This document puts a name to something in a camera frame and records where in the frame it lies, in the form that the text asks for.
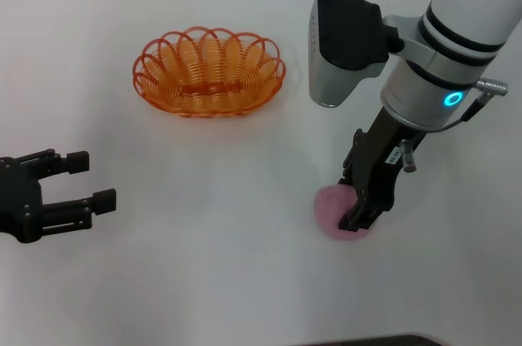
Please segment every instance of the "black band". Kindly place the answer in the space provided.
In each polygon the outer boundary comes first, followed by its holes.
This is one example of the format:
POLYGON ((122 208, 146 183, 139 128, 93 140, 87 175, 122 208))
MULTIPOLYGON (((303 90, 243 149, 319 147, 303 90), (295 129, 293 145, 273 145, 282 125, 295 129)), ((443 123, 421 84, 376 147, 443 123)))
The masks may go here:
POLYGON ((428 71, 423 69, 418 64, 415 64, 414 62, 406 60, 406 63, 420 78, 425 79, 426 81, 432 83, 433 85, 437 85, 438 87, 448 89, 449 91, 467 91, 468 89, 471 89, 475 85, 475 82, 473 82, 473 83, 453 83, 450 81, 446 81, 444 79, 440 79, 440 78, 436 77, 435 75, 429 73, 428 71))
POLYGON ((439 32, 445 38, 448 38, 448 40, 456 42, 459 46, 469 50, 478 52, 495 52, 500 50, 502 46, 506 44, 504 42, 502 44, 482 44, 481 42, 474 42, 469 38, 463 38, 460 34, 455 33, 453 30, 440 22, 431 9, 431 3, 430 6, 427 7, 426 17, 428 21, 430 21, 430 24, 433 25, 433 28, 437 29, 437 32, 439 32))
POLYGON ((437 52, 440 52, 446 58, 454 60, 458 63, 466 64, 468 66, 485 66, 490 64, 496 56, 486 59, 479 58, 471 58, 470 56, 459 54, 455 52, 441 42, 437 41, 431 33, 426 29, 426 25, 424 24, 424 20, 421 18, 418 22, 418 32, 421 34, 422 38, 437 52))

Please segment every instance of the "orange wicker basket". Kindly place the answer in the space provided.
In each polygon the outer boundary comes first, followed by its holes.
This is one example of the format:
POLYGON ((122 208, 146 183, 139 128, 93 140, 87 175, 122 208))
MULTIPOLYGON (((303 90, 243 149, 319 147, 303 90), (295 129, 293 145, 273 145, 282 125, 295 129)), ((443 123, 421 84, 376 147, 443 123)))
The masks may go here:
POLYGON ((134 88, 151 105, 199 118, 254 112, 281 89, 285 71, 272 40, 202 27, 152 40, 132 68, 134 88))

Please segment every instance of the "orange basket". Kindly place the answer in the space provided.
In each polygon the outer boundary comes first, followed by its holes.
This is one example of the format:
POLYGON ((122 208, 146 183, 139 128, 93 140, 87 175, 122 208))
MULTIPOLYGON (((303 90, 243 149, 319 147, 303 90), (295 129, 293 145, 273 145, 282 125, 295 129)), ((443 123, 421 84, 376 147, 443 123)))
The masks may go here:
POLYGON ((132 68, 141 97, 187 118, 252 113, 281 89, 285 71, 272 40, 202 27, 152 40, 132 68))

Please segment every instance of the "white table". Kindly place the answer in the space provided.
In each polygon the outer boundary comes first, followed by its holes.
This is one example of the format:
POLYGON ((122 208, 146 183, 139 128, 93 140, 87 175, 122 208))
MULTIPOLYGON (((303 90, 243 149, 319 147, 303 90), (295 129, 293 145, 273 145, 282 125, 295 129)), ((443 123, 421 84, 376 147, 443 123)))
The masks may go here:
MULTIPOLYGON (((369 0, 415 16, 430 0, 369 0)), ((90 231, 0 236, 0 343, 270 346, 413 332, 452 346, 520 344, 522 29, 487 74, 514 85, 432 135, 396 205, 359 242, 315 225, 380 78, 338 109, 307 95, 312 0, 0 0, 0 154, 87 150, 91 171, 46 202, 116 188, 90 231), (248 118, 188 120, 132 88, 145 43, 202 24, 273 38, 284 89, 248 118)))

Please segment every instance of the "label sticker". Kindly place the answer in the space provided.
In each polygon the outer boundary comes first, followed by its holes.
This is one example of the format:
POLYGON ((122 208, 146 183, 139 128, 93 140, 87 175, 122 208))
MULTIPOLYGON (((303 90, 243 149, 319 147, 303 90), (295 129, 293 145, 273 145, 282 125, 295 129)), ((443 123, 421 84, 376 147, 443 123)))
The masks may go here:
POLYGON ((399 146, 396 146, 391 151, 391 153, 388 156, 388 158, 386 159, 385 163, 395 165, 395 164, 397 164, 397 161, 399 161, 399 158, 400 158, 400 148, 399 148, 399 146))

